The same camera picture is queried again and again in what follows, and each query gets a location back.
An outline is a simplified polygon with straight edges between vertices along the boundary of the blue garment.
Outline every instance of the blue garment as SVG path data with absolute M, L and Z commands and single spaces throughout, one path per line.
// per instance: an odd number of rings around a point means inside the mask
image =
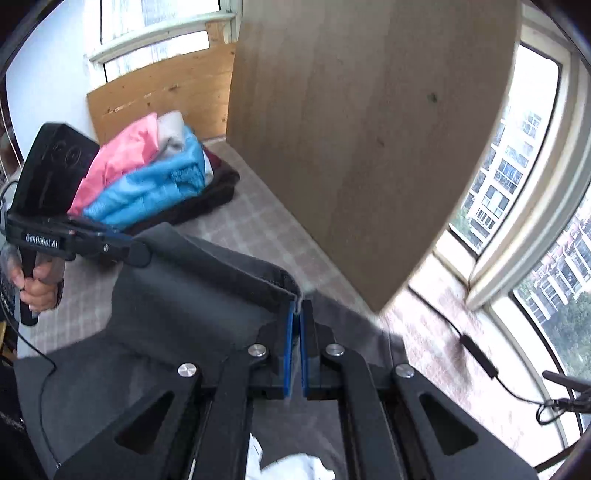
M 184 136 L 184 151 L 124 175 L 103 190 L 84 215 L 125 229 L 199 195 L 206 186 L 203 148 L 186 126 Z

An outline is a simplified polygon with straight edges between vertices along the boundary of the dark gray pants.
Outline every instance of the dark gray pants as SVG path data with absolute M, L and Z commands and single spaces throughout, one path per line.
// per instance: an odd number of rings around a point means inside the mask
M 250 345 L 258 329 L 299 301 L 288 272 L 197 238 L 168 224 L 140 236 L 152 250 L 147 268 L 124 267 L 106 329 L 51 353 L 57 371 L 43 394 L 43 423 L 58 460 L 64 462 L 179 365 L 199 365 L 217 378 L 224 359 Z M 309 295 L 316 321 L 336 340 L 376 365 L 392 367 L 401 339 L 320 293 Z M 262 466 L 292 453 L 319 457 L 336 478 L 346 467 L 336 402 L 307 402 L 301 392 L 299 349 L 294 350 L 293 389 L 283 401 L 255 403 L 252 433 L 263 448 Z M 39 418 L 41 384 L 51 366 L 43 358 L 15 364 L 28 434 L 49 477 L 55 465 Z

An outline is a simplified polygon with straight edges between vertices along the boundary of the black handle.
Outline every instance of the black handle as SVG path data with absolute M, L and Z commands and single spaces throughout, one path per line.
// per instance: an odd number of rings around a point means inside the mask
M 35 259 L 37 258 L 37 252 L 29 250 L 28 248 L 19 248 L 21 253 L 22 261 L 22 272 L 25 274 L 25 278 L 33 277 L 33 269 L 35 268 Z M 38 322 L 38 316 L 33 315 L 29 309 L 29 305 L 21 302 L 21 323 L 28 327 L 36 325 Z

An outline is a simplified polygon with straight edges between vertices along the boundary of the wooden headboard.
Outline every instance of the wooden headboard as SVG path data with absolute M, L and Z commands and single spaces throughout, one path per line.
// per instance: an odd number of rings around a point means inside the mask
M 221 44 L 159 61 L 90 92 L 90 117 L 99 143 L 156 112 L 183 114 L 198 138 L 226 134 L 235 44 Z

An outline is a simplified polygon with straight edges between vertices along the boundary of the pile of clothes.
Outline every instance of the pile of clothes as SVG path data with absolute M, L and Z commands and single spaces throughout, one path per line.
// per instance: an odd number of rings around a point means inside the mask
M 180 112 L 151 113 L 100 148 L 68 214 L 135 234 L 229 202 L 239 178 L 197 139 Z

